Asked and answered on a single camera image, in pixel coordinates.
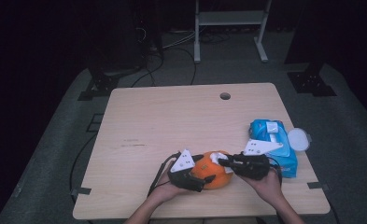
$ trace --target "wet wipes package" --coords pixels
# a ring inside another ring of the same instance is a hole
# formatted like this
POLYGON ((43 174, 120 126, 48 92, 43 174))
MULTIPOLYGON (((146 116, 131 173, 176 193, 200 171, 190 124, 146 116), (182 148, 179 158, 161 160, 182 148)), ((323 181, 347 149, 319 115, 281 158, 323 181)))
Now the wet wipes package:
POLYGON ((283 177, 296 177, 297 157, 294 150, 290 147, 288 135, 282 121, 255 119, 250 123, 249 136, 255 140, 282 143, 283 147, 268 152, 267 156, 279 163, 283 177))

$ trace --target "table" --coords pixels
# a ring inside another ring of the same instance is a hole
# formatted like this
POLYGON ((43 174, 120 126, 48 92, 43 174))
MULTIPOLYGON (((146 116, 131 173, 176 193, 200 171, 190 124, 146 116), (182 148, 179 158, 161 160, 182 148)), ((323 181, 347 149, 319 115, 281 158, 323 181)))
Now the table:
MULTIPOLYGON (((127 218, 146 199, 161 163, 190 150, 241 152, 254 119, 279 119, 293 128, 272 83, 115 89, 106 107, 73 215, 77 219, 127 218)), ((282 190, 299 214, 330 210, 305 154, 297 152, 297 178, 282 190)), ((251 217, 275 210, 237 176, 222 189, 190 191, 164 203, 154 218, 251 217)))
POLYGON ((255 45, 263 63, 268 62, 268 57, 262 46, 262 37, 268 20, 272 0, 267 0, 264 10, 251 11, 209 11, 200 12, 199 1, 195 1, 195 39, 194 39, 194 61, 201 61, 200 51, 200 26, 204 25, 249 25, 259 24, 259 36, 254 37, 255 45))

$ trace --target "gray carpet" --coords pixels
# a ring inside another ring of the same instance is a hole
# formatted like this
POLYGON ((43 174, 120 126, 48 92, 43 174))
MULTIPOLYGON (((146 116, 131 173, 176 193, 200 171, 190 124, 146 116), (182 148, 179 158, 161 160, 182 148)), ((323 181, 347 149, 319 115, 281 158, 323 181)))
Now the gray carpet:
MULTIPOLYGON (((230 35, 216 45, 201 46, 202 61, 196 65, 194 85, 272 82, 276 85, 296 127, 305 129, 313 139, 307 151, 319 181, 341 223, 367 223, 367 112, 351 92, 341 74, 324 65, 320 75, 337 96, 314 97, 296 93, 287 72, 300 71, 306 64, 284 65, 293 33, 266 32, 263 45, 269 57, 262 63, 253 43, 255 34, 230 35)), ((180 35, 163 35, 163 44, 180 35)), ((193 52, 192 43, 178 46, 193 52)), ((165 52, 162 67, 153 73, 156 86, 190 85, 194 64, 180 49, 165 52)), ((161 60, 149 57, 152 70, 161 60)), ((119 88, 129 88, 147 71, 123 77, 119 88)), ((0 223, 85 223, 72 217, 73 187, 80 186, 91 156, 94 133, 88 132, 94 114, 104 113, 107 97, 78 101, 91 76, 88 70, 78 74, 62 99, 48 129, 10 200, 0 215, 0 223), (76 157, 75 169, 71 173, 76 157)), ((153 85, 149 76, 135 86, 153 85)), ((321 216, 303 216, 307 223, 336 223, 333 211, 321 216)), ((278 223, 276 217, 263 217, 278 223)), ((94 220, 92 223, 120 223, 121 220, 94 220)))

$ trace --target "orange object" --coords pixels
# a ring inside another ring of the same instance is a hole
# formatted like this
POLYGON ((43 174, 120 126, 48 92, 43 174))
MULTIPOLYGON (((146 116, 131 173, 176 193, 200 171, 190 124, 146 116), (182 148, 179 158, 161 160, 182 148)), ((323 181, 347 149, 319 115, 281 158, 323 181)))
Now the orange object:
POLYGON ((204 157, 198 160, 191 170, 191 174, 194 177, 200 179, 205 179, 208 176, 216 175, 215 179, 211 183, 204 185, 204 189, 218 189, 224 187, 230 183, 230 179, 233 176, 233 173, 226 173, 224 166, 212 162, 210 155, 214 152, 229 154, 228 152, 222 150, 206 152, 204 157))

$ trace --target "human hand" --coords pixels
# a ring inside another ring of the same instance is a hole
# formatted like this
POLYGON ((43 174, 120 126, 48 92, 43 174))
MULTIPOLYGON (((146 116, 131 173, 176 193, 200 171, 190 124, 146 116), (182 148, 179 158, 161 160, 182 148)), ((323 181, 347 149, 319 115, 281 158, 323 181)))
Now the human hand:
POLYGON ((178 194, 184 193, 188 191, 187 189, 180 189, 177 186, 173 185, 170 182, 168 177, 168 171, 171 169, 173 162, 170 161, 165 171, 160 176, 160 179, 157 183, 156 188, 151 192, 148 196, 150 200, 153 200, 159 204, 165 203, 173 198, 175 198, 178 194))
POLYGON ((270 205, 275 206, 279 201, 285 201, 278 174, 274 168, 270 169, 268 175, 261 180, 254 180, 240 175, 239 177, 254 188, 257 194, 270 205))

